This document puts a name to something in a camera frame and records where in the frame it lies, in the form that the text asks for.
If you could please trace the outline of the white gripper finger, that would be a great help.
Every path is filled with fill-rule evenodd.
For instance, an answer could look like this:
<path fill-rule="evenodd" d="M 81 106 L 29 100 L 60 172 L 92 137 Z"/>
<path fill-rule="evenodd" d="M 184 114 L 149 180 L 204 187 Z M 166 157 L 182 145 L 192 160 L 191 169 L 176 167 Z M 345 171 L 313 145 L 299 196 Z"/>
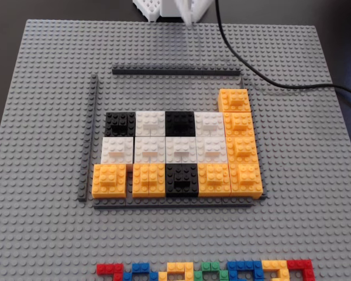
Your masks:
<path fill-rule="evenodd" d="M 191 22 L 197 23 L 199 21 L 199 2 L 200 0 L 191 1 Z"/>
<path fill-rule="evenodd" d="M 187 26 L 192 24 L 191 2 L 192 0 L 175 0 L 180 16 Z"/>

